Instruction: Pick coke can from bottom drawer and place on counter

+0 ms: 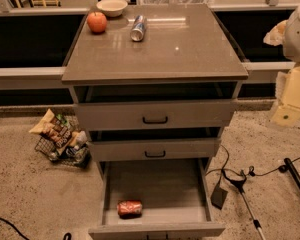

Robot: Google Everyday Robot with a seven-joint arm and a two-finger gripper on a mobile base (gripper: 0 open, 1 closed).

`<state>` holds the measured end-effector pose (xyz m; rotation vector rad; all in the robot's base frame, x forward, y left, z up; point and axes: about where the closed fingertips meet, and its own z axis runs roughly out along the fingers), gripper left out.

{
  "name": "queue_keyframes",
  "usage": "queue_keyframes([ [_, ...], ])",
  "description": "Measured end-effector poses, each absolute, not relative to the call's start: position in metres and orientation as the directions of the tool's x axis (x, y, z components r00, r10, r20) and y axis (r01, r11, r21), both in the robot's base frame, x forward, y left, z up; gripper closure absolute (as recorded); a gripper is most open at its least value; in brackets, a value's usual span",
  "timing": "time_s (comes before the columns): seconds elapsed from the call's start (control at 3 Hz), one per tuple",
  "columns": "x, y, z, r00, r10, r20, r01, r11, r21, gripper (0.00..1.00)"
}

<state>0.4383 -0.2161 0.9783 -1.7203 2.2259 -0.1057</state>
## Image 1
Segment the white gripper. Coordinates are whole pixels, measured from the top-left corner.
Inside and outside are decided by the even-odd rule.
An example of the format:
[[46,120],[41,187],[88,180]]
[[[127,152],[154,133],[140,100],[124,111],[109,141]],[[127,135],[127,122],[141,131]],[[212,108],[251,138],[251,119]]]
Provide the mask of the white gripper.
[[[286,20],[279,22],[263,38],[265,44],[283,44]],[[270,121],[282,127],[293,126],[300,119],[300,64],[288,73],[279,72],[276,78],[275,97],[280,106],[275,106]]]

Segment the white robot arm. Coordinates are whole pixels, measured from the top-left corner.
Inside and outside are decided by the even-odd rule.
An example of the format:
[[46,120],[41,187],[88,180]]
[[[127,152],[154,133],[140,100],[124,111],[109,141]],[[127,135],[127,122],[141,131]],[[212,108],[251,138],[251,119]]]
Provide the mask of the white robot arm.
[[290,127],[300,119],[300,4],[265,35],[263,42],[281,45],[284,57],[295,63],[288,73],[277,75],[276,101],[269,117],[272,124]]

